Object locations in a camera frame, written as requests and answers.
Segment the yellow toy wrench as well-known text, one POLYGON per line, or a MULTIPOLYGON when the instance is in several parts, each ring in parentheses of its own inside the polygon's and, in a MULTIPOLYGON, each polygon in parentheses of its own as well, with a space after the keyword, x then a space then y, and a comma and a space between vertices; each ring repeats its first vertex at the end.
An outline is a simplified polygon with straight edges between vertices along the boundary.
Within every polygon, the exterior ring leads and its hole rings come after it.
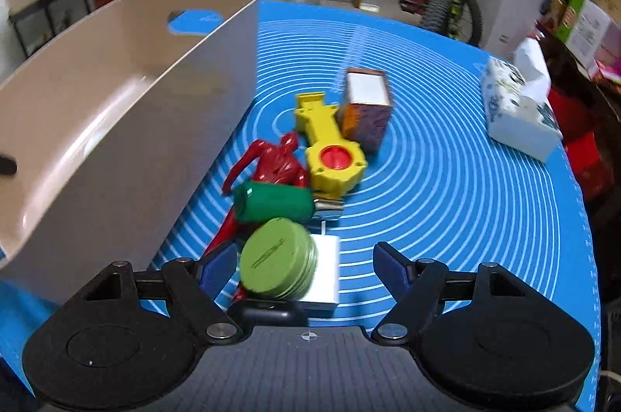
POLYGON ((295 127, 307 140, 306 164, 313 191, 342 199, 363 179, 367 161, 357 142, 341 135, 339 106, 326 104, 325 93, 298 93, 295 127))

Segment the red plastic figure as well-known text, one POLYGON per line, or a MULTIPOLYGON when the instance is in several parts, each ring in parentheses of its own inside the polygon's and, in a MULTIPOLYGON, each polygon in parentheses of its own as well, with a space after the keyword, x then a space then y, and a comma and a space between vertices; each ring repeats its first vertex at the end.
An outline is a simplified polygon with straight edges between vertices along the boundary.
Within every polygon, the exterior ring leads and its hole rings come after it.
MULTIPOLYGON (((222 194, 228 196, 232 192, 235 179, 253 161, 257 161, 255 172, 250 178, 253 182, 308 187, 309 173, 295 157, 298 146, 298 136, 295 132, 283 135, 278 145, 264 140, 255 140, 228 172, 222 184, 222 194)), ((235 242, 238 237, 249 235, 257 228, 257 224, 239 223, 235 217, 235 208, 232 207, 204 253, 209 254, 224 242, 235 242)), ((312 284, 312 275, 316 270, 317 248, 312 237, 302 226, 299 226, 297 234, 299 237, 296 243, 299 244, 304 258, 301 277, 294 279, 294 283, 286 282, 284 286, 278 286, 276 294, 272 295, 248 291, 242 282, 239 282, 232 297, 233 303, 259 296, 271 299, 297 299, 305 295, 312 284)))

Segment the green white carton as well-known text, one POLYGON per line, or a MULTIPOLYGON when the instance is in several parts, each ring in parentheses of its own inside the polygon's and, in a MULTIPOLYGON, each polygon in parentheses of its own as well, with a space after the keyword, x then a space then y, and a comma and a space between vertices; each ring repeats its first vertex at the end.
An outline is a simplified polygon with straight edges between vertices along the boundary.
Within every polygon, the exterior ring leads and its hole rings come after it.
POLYGON ((568 0, 555 36, 583 68, 590 68, 611 25, 612 18, 596 3, 568 0))

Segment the white usb charger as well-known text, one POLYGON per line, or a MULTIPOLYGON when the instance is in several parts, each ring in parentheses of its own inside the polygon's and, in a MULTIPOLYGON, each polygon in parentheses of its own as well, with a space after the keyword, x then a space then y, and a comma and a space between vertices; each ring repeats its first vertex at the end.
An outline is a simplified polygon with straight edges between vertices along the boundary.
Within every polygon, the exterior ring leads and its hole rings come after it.
POLYGON ((296 303, 305 310, 318 311, 320 317, 327 317, 340 303, 340 239, 315 231, 309 234, 317 250, 316 270, 309 290, 296 303))

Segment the black metal shelf rack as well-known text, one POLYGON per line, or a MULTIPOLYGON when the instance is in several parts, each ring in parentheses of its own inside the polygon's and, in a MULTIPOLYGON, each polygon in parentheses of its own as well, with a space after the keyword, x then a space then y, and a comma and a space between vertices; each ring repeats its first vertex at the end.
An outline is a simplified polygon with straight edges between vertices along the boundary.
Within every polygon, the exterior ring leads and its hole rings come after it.
POLYGON ((77 19, 71 17, 70 10, 64 10, 62 14, 54 14, 54 8, 61 1, 66 0, 34 0, 31 4, 21 7, 18 12, 9 13, 7 16, 7 20, 13 28, 25 59, 28 59, 31 55, 34 55, 34 53, 36 53, 37 50, 40 50, 41 47, 45 46, 49 40, 52 40, 56 37, 56 35, 59 35, 65 29, 69 28, 93 11, 90 0, 81 0, 82 5, 80 10, 83 10, 83 14, 77 19), (24 37, 20 25, 24 22, 28 22, 31 18, 36 18, 38 16, 41 16, 45 20, 44 25, 46 26, 46 31, 40 35, 36 42, 28 44, 26 43, 26 38, 24 37))

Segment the blue silicone mat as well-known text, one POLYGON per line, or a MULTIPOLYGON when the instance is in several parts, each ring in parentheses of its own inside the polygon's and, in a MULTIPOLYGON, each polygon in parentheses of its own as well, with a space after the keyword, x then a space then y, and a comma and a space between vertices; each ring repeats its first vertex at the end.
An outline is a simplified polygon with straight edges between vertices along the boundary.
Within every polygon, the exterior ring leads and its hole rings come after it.
MULTIPOLYGON (((487 54, 373 16, 259 3, 254 99, 152 261, 111 262, 63 303, 1 279, 3 358, 68 411, 592 410, 600 302, 581 191, 562 147, 540 163, 491 141, 487 54), (242 338, 201 341, 168 314, 162 266, 205 255, 231 204, 226 169, 253 139, 296 128, 298 93, 336 104, 349 66, 386 71, 396 106, 331 229, 343 305, 288 325, 231 318, 242 338), (448 267, 413 341, 371 338, 396 304, 374 272, 380 242, 448 267)), ((232 277, 215 299, 226 314, 232 277)))

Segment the patterned square box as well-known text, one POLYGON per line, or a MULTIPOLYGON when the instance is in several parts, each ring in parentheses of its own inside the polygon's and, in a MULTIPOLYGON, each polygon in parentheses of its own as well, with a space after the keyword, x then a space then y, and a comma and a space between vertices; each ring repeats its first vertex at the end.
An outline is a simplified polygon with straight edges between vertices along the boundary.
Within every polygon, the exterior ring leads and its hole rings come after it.
POLYGON ((346 68, 337 114, 344 139, 357 142, 366 154, 378 154, 393 107, 385 71, 346 68))

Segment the floral tissue pack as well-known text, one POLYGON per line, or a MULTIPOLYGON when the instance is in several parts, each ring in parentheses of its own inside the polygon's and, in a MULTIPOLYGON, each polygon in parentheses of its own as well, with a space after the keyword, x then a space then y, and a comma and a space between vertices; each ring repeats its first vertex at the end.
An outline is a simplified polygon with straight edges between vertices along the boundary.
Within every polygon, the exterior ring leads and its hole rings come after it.
POLYGON ((488 136, 545 163, 562 141, 548 101, 551 88, 541 46, 534 38, 519 44, 512 63, 489 58, 481 78, 488 136))

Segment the green small bottle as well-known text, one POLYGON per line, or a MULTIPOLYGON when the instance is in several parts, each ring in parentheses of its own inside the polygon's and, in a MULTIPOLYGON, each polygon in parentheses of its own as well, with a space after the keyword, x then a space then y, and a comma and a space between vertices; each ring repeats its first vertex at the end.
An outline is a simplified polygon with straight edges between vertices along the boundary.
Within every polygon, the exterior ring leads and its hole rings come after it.
POLYGON ((234 190, 232 207, 240 223, 265 223, 283 218, 306 224, 312 220, 338 220, 344 203, 316 197, 304 187, 244 182, 234 190))

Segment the green round tin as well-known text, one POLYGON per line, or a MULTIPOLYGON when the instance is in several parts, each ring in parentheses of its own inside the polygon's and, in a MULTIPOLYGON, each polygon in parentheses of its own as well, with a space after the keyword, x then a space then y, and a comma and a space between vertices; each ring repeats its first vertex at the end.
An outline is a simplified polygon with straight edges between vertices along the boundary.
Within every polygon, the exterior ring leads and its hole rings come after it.
POLYGON ((240 282, 265 298, 299 299, 312 285, 317 259, 317 246, 301 224, 271 219, 243 246, 240 282))

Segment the beige plastic storage bin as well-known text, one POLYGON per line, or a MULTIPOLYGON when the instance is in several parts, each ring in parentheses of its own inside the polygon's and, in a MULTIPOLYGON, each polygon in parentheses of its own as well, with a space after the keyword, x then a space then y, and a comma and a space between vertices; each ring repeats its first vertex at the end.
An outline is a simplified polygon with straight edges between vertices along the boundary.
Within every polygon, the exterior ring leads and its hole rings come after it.
POLYGON ((116 0, 3 83, 3 282, 63 303, 152 261, 254 99, 259 4, 116 0))

